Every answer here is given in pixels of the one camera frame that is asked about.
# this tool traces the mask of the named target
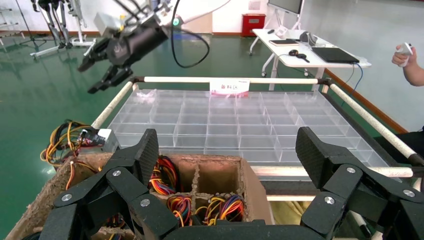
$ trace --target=transparent plastic grid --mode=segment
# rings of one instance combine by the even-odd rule
[[[208,91],[156,90],[131,94],[109,128],[122,147],[156,129],[164,154],[240,156],[259,166],[299,166],[295,146],[308,126],[325,143],[348,148],[367,166],[387,164],[319,92],[250,92],[248,97]]]

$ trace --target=person's hand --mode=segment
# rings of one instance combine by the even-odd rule
[[[399,50],[400,48],[401,48],[400,45],[396,46],[396,50]],[[416,64],[417,63],[417,50],[415,49],[415,47],[412,47],[411,50],[412,50],[411,56],[403,55],[400,52],[395,52],[394,55],[393,55],[393,58],[391,59],[391,62],[399,66],[399,65],[402,65],[403,63],[405,63],[405,61],[409,57],[409,60],[408,60],[408,63],[406,64],[406,66],[411,65],[411,64]]]

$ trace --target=wooden baseboard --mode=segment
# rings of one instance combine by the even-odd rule
[[[29,35],[30,32],[29,31],[22,31],[24,35]],[[31,33],[33,35],[37,35],[37,34],[47,34],[47,35],[52,35],[52,33],[50,31],[31,31]],[[100,33],[98,31],[83,31],[82,32],[83,35],[87,35],[89,37],[99,37]],[[77,36],[78,32],[77,31],[70,31],[69,35],[71,36]]]
[[[212,32],[213,35],[216,36],[239,36],[242,34],[241,32]]]
[[[354,90],[345,83],[345,81],[341,80],[337,75],[332,73],[330,70],[325,69],[325,73],[328,74],[333,80],[335,80],[342,89],[344,89],[348,93],[352,93]],[[370,101],[368,101],[364,96],[359,94],[357,91],[355,91],[352,94],[352,97],[354,97],[358,102],[363,104],[370,112],[378,116],[383,122],[385,122],[387,125],[389,125],[392,129],[394,129],[399,134],[408,133],[408,131],[403,128],[401,125],[399,125],[397,122],[395,122],[393,119],[391,119],[389,116],[387,116],[383,111],[381,111],[378,107],[376,107],[374,104],[372,104]]]

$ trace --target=black laptop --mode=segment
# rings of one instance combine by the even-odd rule
[[[359,60],[337,47],[313,47],[312,50],[322,60],[333,64],[355,64]]]

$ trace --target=person's arm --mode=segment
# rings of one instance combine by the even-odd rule
[[[407,65],[403,68],[403,75],[405,75],[406,80],[416,87],[424,86],[424,69],[422,69],[417,63],[417,51],[415,47],[412,48],[412,56],[409,56]],[[392,63],[396,65],[401,65],[407,60],[408,56],[403,55],[399,52],[395,52]]]

